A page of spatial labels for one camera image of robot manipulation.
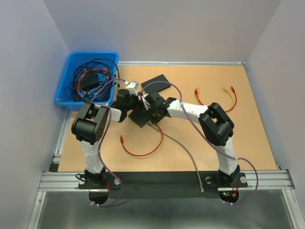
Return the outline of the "black network switch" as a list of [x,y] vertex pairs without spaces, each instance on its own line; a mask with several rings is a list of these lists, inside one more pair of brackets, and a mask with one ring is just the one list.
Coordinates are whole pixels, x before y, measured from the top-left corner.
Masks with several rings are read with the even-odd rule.
[[138,108],[133,110],[128,115],[128,117],[140,128],[144,127],[147,122],[152,120],[145,108]]
[[147,81],[141,83],[141,87],[145,88],[144,91],[147,94],[151,94],[154,92],[159,93],[159,92],[171,87],[171,85],[168,84],[168,82],[169,81],[166,79],[166,77],[163,74],[161,74],[150,80],[147,80]]

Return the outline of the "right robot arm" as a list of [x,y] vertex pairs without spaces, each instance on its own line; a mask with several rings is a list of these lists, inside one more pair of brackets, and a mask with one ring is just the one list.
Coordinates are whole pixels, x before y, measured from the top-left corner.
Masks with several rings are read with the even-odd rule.
[[240,172],[233,150],[234,124],[217,103],[209,106],[164,99],[158,93],[140,96],[144,110],[152,118],[181,118],[191,122],[205,141],[215,149],[219,161],[219,180],[222,185],[233,184]]

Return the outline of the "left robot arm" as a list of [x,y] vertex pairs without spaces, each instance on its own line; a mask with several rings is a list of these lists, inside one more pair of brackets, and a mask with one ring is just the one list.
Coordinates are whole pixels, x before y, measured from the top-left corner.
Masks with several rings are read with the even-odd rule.
[[121,123],[130,110],[138,108],[143,108],[142,100],[138,94],[132,94],[127,89],[118,91],[116,101],[111,106],[84,102],[71,127],[85,155],[84,174],[76,176],[81,186],[101,188],[106,185],[107,175],[99,152],[100,142],[106,134],[106,123]]

